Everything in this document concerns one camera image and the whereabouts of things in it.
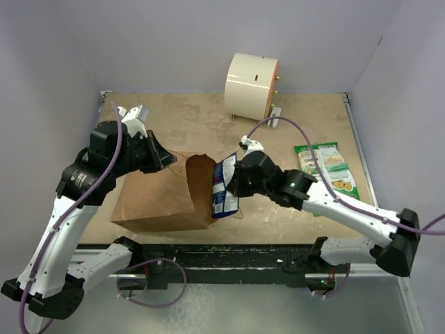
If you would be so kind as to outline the blue snack bag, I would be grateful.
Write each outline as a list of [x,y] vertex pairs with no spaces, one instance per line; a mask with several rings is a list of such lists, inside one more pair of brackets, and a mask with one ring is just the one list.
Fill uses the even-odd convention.
[[239,199],[228,190],[235,172],[237,153],[234,152],[213,168],[212,218],[220,219],[237,213]]

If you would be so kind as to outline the brown paper bag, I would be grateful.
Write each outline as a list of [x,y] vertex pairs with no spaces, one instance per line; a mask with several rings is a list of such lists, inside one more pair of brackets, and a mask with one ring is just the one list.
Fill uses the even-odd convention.
[[206,154],[175,152],[177,162],[152,174],[126,176],[111,222],[132,232],[207,229],[212,218],[213,168]]

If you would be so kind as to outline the green white snack bag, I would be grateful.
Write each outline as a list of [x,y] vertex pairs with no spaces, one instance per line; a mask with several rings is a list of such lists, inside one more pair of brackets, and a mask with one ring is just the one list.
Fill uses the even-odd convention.
[[[314,144],[312,147],[319,167],[331,188],[348,197],[360,200],[355,179],[348,164],[338,150],[338,143],[319,143]],[[313,162],[309,146],[295,146],[294,150],[298,156],[300,169],[305,173],[313,175],[318,181],[321,181],[321,177]]]

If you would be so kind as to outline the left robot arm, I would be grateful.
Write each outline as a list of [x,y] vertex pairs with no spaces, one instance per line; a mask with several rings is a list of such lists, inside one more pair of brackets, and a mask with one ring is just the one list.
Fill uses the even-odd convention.
[[137,170],[157,173],[176,160],[151,130],[132,130],[128,122],[99,123],[90,133],[89,146],[61,175],[53,212],[29,264],[18,278],[3,284],[1,293],[37,316],[67,319],[86,292],[109,275],[123,269],[128,273],[140,270],[141,247],[126,237],[91,260],[70,262],[117,178]]

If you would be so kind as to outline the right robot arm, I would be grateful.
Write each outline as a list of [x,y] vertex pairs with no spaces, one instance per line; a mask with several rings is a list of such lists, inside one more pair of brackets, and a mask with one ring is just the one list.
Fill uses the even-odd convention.
[[267,196],[281,207],[327,217],[360,237],[319,237],[309,255],[310,267],[325,272],[350,263],[376,264],[387,273],[408,277],[420,242],[419,218],[411,209],[380,209],[329,189],[301,170],[282,170],[261,151],[234,164],[228,190],[239,198]]

